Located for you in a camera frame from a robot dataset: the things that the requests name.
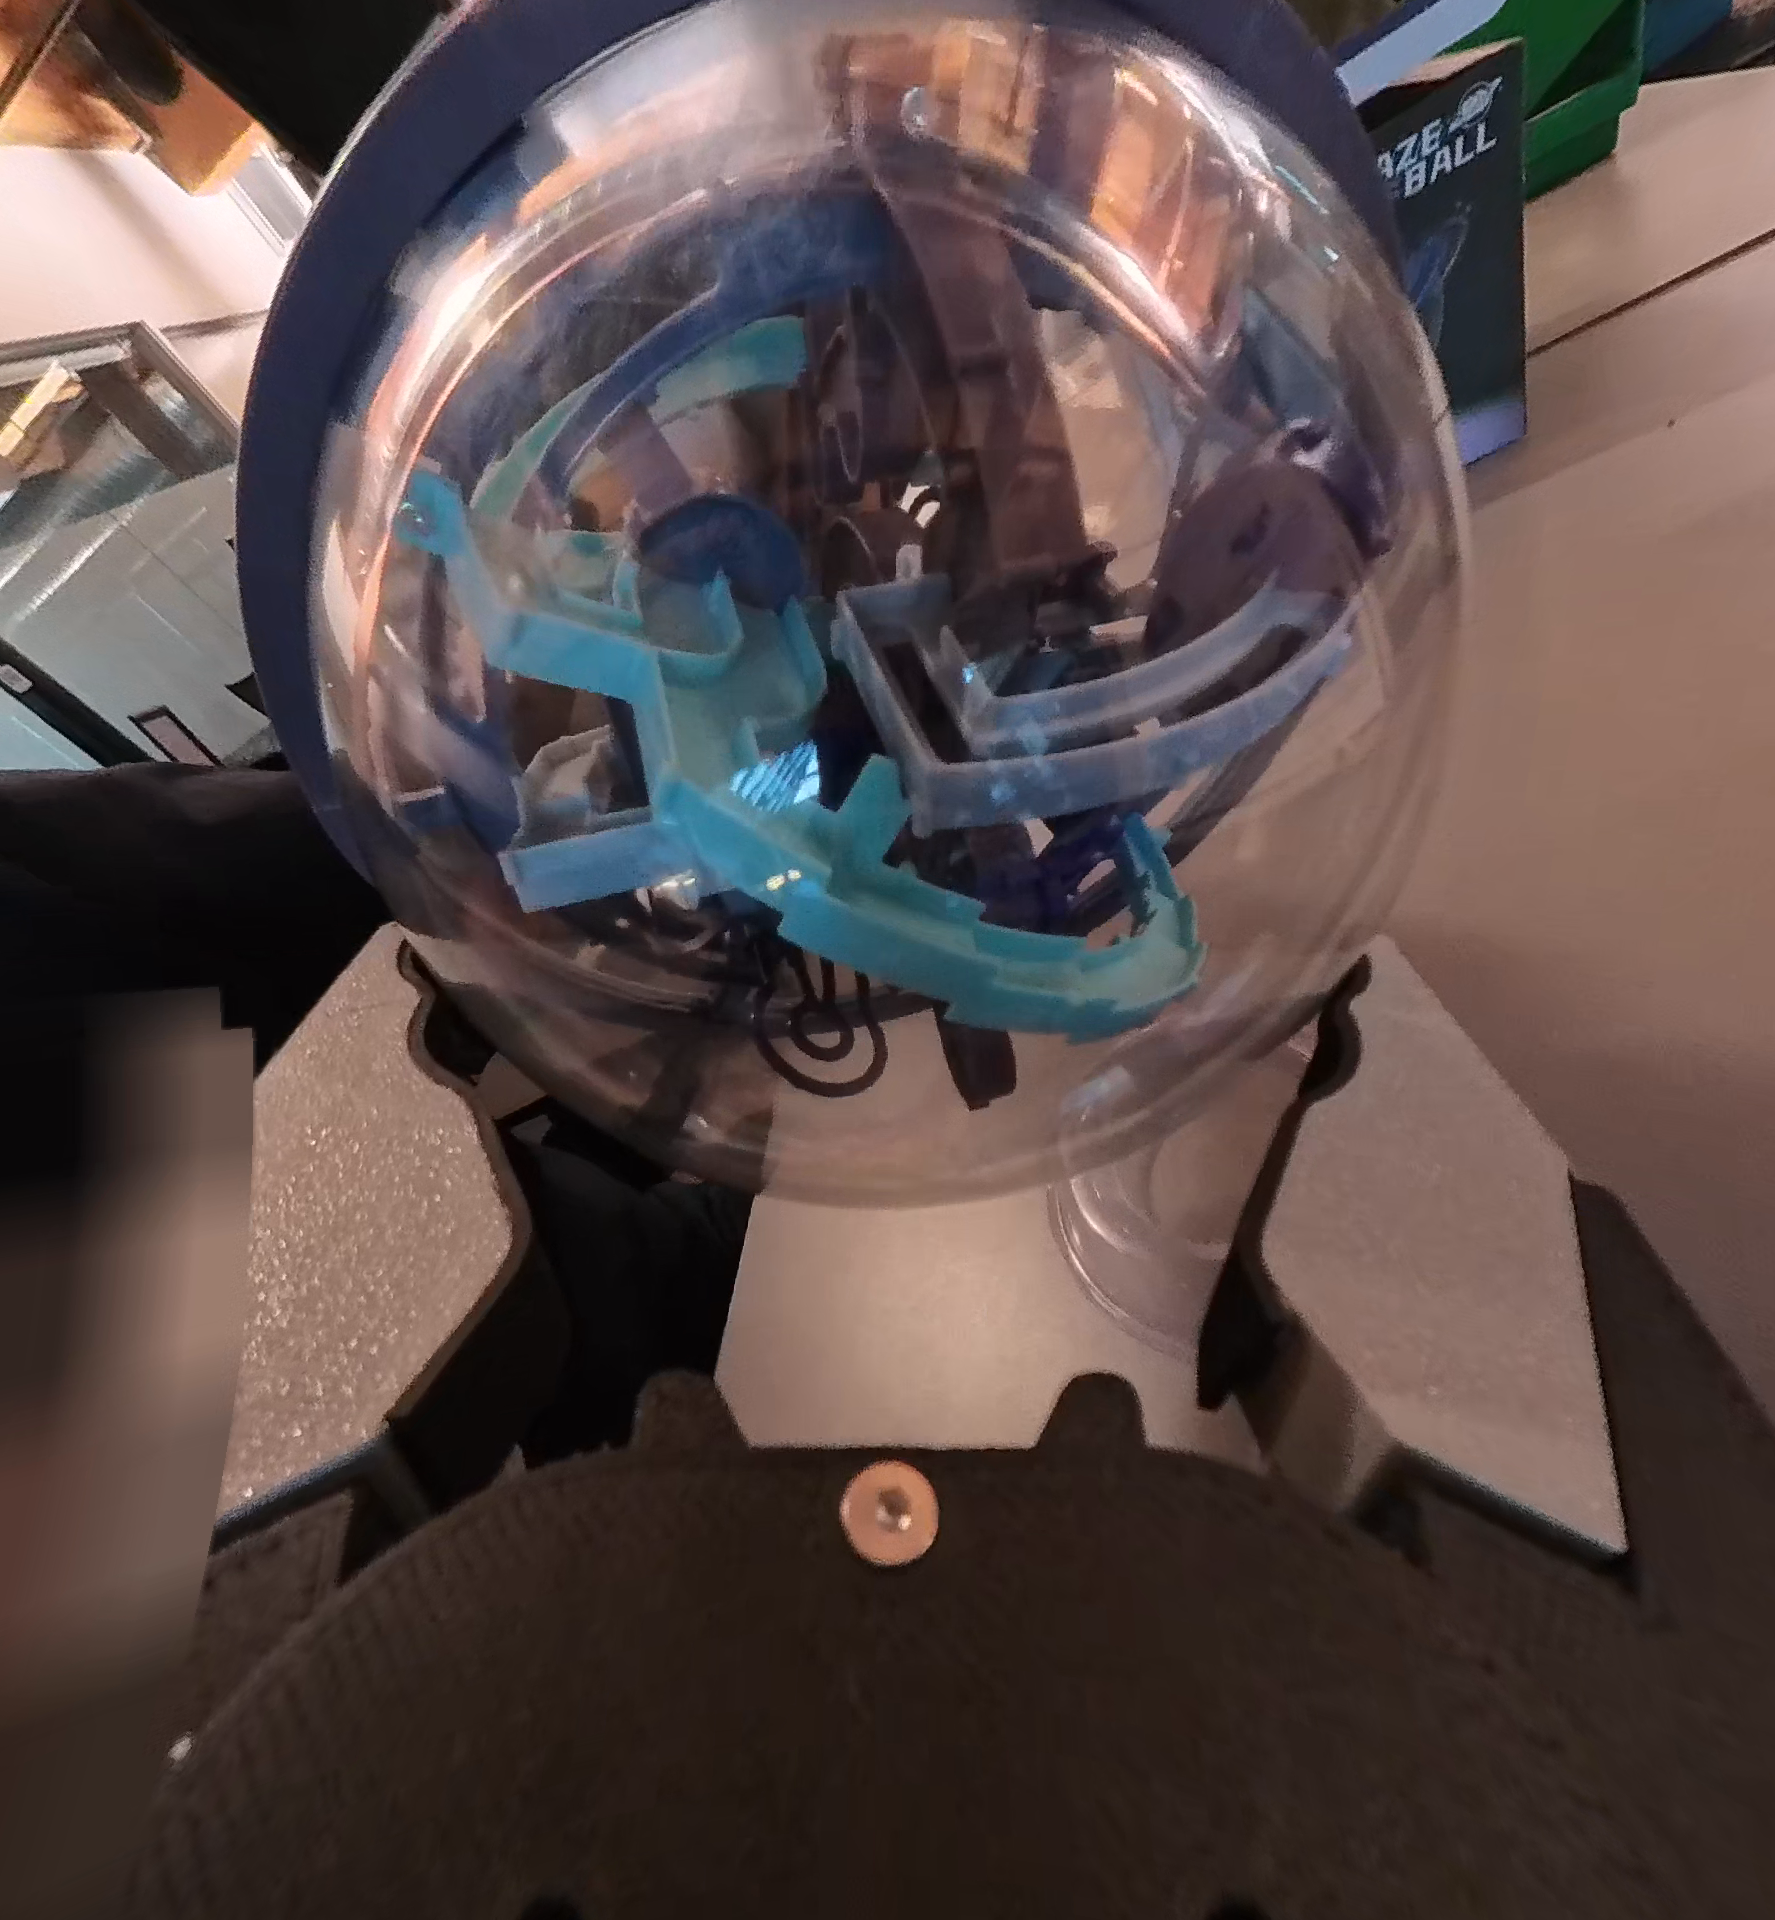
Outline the clear plastic ball stand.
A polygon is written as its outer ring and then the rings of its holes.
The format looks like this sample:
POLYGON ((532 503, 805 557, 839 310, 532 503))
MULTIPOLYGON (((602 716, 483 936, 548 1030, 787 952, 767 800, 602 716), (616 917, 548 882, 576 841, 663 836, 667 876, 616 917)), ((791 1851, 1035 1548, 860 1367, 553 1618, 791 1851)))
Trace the clear plastic ball stand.
POLYGON ((1195 1116, 1050 1189, 1056 1241, 1093 1302, 1141 1343, 1196 1355, 1239 1214, 1315 1050, 1315 1022, 1245 1059, 1195 1116))

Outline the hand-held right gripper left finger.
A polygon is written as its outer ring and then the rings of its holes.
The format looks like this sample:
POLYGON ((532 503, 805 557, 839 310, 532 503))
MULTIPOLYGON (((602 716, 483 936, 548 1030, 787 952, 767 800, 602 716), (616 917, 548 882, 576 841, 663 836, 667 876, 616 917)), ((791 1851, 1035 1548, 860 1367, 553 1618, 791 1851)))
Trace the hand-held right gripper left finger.
POLYGON ((454 1373, 528 1252, 468 1078, 427 1050, 436 986, 383 928, 254 1083, 249 1500, 376 1462, 415 1507, 464 1392, 454 1373))

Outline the clear plastic maze ball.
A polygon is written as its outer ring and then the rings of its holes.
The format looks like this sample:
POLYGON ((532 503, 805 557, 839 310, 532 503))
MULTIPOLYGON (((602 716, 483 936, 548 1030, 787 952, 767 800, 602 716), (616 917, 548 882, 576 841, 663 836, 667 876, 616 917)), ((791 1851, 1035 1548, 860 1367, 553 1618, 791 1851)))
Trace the clear plastic maze ball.
POLYGON ((1465 629, 1291 3, 466 3, 285 269, 259 690, 461 1013, 709 1181, 1161 1142, 1383 923, 1465 629))

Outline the dark maze ball packaging box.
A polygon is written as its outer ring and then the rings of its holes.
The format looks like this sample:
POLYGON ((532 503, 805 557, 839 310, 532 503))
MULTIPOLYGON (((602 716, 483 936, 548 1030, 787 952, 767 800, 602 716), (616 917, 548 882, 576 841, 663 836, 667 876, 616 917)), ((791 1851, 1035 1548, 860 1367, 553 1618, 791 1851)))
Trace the dark maze ball packaging box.
POLYGON ((1458 455, 1475 465, 1525 431, 1523 40, 1440 54, 1372 95, 1363 121, 1458 455))

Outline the green plastic bin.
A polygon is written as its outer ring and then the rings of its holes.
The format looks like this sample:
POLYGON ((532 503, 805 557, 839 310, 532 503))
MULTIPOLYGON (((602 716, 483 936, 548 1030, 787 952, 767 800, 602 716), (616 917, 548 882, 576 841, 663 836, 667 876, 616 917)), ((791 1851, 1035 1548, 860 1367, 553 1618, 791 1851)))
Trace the green plastic bin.
POLYGON ((1613 155, 1642 87, 1642 2, 1523 2, 1523 199, 1613 155))

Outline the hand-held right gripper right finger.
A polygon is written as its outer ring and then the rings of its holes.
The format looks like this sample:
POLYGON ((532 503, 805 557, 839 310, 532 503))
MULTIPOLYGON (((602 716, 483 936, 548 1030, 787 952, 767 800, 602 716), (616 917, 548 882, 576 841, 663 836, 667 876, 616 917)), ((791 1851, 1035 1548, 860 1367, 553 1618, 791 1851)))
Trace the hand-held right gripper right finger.
POLYGON ((1399 952, 1314 1021, 1202 1313, 1202 1404, 1336 1513, 1429 1491, 1628 1549, 1569 1162, 1399 952))

